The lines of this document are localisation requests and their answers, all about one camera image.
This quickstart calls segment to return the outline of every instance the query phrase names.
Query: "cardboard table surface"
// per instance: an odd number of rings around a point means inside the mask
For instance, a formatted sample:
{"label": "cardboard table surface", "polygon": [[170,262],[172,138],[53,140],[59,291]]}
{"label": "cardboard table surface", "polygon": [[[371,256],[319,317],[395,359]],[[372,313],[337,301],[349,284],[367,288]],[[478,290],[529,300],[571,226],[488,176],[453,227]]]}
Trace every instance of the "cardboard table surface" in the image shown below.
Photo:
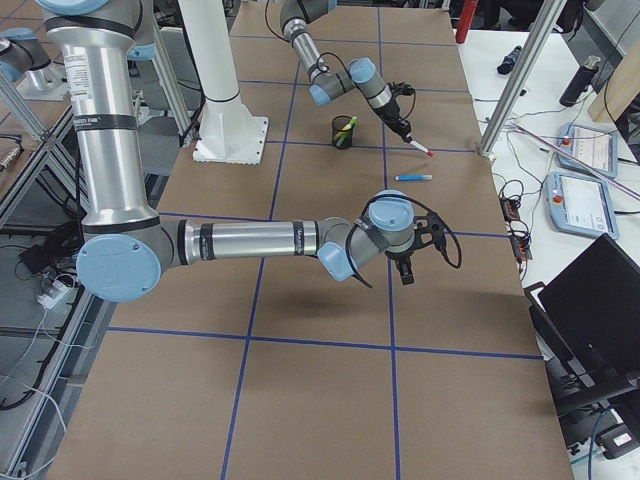
{"label": "cardboard table surface", "polygon": [[[403,287],[379,257],[362,271],[372,290],[311,258],[167,272],[118,306],[48,478],[572,478],[448,16],[338,7],[309,27],[321,48],[371,56],[386,81],[420,89],[411,121],[426,158],[359,92],[313,106],[263,8],[243,4],[231,34],[243,102],[271,118],[263,160],[183,150],[163,218],[353,219],[396,188],[458,232],[463,267],[427,249]],[[345,151],[330,146],[338,114],[359,119]],[[433,180],[399,185],[400,173]]]}

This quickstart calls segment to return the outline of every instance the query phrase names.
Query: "red marker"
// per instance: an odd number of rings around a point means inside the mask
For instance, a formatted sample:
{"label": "red marker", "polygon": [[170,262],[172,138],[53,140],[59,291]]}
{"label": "red marker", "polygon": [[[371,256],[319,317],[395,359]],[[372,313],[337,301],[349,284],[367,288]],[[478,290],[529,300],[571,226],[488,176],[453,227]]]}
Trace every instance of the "red marker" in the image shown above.
{"label": "red marker", "polygon": [[425,147],[424,145],[419,144],[415,140],[411,140],[411,142],[409,142],[409,143],[411,143],[411,145],[416,147],[421,152],[424,152],[425,154],[429,155],[430,157],[433,157],[433,152],[431,150],[429,150],[427,147]]}

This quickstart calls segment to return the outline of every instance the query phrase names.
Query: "white table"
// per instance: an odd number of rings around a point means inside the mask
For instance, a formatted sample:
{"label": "white table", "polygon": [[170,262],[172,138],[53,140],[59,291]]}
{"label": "white table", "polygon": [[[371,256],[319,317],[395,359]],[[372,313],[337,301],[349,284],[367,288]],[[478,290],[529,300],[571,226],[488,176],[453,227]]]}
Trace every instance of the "white table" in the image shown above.
{"label": "white table", "polygon": [[[469,83],[469,90],[474,99],[497,100],[500,97],[508,76],[499,75],[496,67],[516,45],[524,45],[527,35],[527,33],[521,32],[479,30],[469,32],[466,42],[459,45],[458,48]],[[525,113],[561,110],[563,107],[558,99],[577,68],[578,63],[564,39],[557,34],[551,35],[525,84],[527,93],[517,101],[511,117],[518,117]],[[597,124],[591,121],[587,109],[595,97],[595,93],[592,93],[584,102],[582,110],[582,104],[580,104],[561,112],[527,115],[521,117],[518,122],[541,136],[558,136],[561,126],[574,121],[574,119],[579,124],[614,130],[615,126],[612,123]],[[496,102],[492,101],[474,101],[481,130],[484,131],[486,117],[492,114],[495,105]],[[541,151],[542,145],[530,137],[522,134],[509,134],[509,139],[521,164],[538,179],[543,180],[549,170],[566,171],[559,166],[552,153]],[[526,192],[537,191],[540,188],[539,183],[518,167],[516,157],[507,140],[507,134],[503,132],[496,142],[493,149],[493,153],[496,155],[493,172],[502,175],[507,180],[521,180],[525,185]],[[633,159],[629,147],[622,139],[618,144],[618,156]],[[639,191],[640,167],[620,163],[617,180]],[[502,178],[497,175],[495,182],[498,190],[504,184]],[[512,185],[511,187],[506,191],[507,194],[518,193],[517,186]],[[616,210],[635,211],[640,209],[640,203],[635,200],[613,188],[609,188],[609,191]],[[532,229],[531,252],[533,260],[528,262],[523,286],[538,281],[548,283],[593,241],[590,238],[561,233],[555,229],[549,217],[544,190],[539,201],[538,195],[523,197],[520,215]],[[638,241],[640,239],[640,215],[616,216],[616,220],[620,229],[620,239],[617,243],[631,258],[640,263],[640,242]],[[574,465],[576,479],[587,478],[586,463],[583,461]],[[605,461],[603,457],[596,456],[594,457],[593,477],[599,480],[640,478],[638,465],[640,465],[640,451],[638,450],[615,461]]]}

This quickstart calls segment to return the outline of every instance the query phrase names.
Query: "blue marker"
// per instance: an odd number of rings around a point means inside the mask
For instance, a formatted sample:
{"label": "blue marker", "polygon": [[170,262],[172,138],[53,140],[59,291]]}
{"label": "blue marker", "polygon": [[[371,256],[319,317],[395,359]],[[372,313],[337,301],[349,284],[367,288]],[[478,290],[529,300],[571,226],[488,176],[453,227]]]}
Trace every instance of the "blue marker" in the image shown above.
{"label": "blue marker", "polygon": [[431,175],[396,175],[396,182],[423,182],[432,178]]}

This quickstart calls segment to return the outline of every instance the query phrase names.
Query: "robotic arm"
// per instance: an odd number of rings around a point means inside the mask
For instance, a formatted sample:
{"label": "robotic arm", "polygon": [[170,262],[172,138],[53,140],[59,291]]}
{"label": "robotic arm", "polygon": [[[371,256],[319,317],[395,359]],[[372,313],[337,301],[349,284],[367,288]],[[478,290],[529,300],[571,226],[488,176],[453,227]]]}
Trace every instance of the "robotic arm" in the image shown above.
{"label": "robotic arm", "polygon": [[[151,1],[37,1],[67,69],[90,204],[82,221],[86,243],[76,267],[92,293],[116,302],[135,300],[152,290],[165,270],[197,260],[317,255],[342,281],[351,275],[362,279],[358,270],[385,252],[401,269],[403,283],[412,281],[413,251],[433,243],[447,260],[448,227],[435,212],[415,217],[409,199],[394,191],[370,200],[355,225],[339,218],[161,222],[146,201],[126,63],[136,42],[143,51],[152,49],[144,40]],[[425,234],[431,241],[422,240]]]}
{"label": "robotic arm", "polygon": [[37,91],[62,85],[62,75],[33,31],[11,28],[0,32],[0,74],[15,82],[25,73]]}
{"label": "robotic arm", "polygon": [[347,71],[331,72],[307,31],[307,25],[331,12],[336,0],[285,0],[280,12],[280,27],[306,70],[312,85],[309,89],[317,105],[326,105],[356,87],[384,124],[403,141],[410,143],[411,124],[400,115],[399,95],[413,95],[406,83],[389,85],[369,58],[353,60]]}

